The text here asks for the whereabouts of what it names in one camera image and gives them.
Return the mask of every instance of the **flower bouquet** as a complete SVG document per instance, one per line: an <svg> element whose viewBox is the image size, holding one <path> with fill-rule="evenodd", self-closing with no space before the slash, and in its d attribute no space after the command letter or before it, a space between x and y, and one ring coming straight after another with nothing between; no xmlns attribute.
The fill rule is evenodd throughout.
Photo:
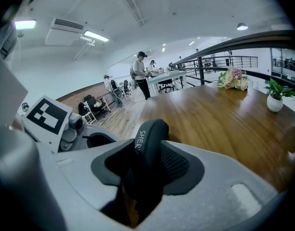
<svg viewBox="0 0 295 231"><path fill-rule="evenodd" d="M239 90L246 90L248 88L248 77L244 77L246 71L242 71L239 68L230 67L227 72L220 73L218 77L217 86L224 87L226 89L236 88Z"/></svg>

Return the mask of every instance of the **potted plant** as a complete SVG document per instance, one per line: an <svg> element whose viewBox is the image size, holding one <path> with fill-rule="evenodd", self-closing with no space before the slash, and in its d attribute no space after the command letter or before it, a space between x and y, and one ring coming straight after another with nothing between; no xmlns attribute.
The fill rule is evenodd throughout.
<svg viewBox="0 0 295 231"><path fill-rule="evenodd" d="M283 107L282 97L295 96L294 91L287 86L281 86L272 78L268 82L268 108L273 112L279 112Z"/></svg>

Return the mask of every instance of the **wooden table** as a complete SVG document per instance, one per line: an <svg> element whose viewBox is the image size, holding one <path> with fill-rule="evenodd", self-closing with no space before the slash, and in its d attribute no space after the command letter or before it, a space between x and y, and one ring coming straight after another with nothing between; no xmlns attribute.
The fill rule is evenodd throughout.
<svg viewBox="0 0 295 231"><path fill-rule="evenodd" d="M267 107L267 95L213 84L148 99L136 127L151 119L169 125L169 140L230 156L278 191L294 172L288 152L295 151L295 112Z"/></svg>

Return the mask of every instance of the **pink flower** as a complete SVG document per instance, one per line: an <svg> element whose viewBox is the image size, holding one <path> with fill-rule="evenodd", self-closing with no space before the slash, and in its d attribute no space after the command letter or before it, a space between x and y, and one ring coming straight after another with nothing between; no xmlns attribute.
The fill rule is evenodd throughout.
<svg viewBox="0 0 295 231"><path fill-rule="evenodd" d="M226 89L230 89L230 88L231 88L231 83L225 83L225 84L224 84L224 87L225 87Z"/></svg>
<svg viewBox="0 0 295 231"><path fill-rule="evenodd" d="M238 68L233 68L231 71L232 77L236 79L241 79L242 71Z"/></svg>

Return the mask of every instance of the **office chair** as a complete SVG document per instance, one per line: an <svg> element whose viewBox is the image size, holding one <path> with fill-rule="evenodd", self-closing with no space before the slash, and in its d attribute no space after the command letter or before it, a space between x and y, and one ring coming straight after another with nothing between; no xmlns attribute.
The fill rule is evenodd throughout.
<svg viewBox="0 0 295 231"><path fill-rule="evenodd" d="M174 87L169 86L169 84L172 84L172 79L167 79L167 80L158 82L158 84L164 86L163 88L159 87L159 91L158 92L161 92L162 90L165 89L165 93L167 93L167 88L174 90Z"/></svg>
<svg viewBox="0 0 295 231"><path fill-rule="evenodd" d="M128 81L127 80L124 80L124 92L126 95L131 95L129 93L129 86L128 86Z"/></svg>

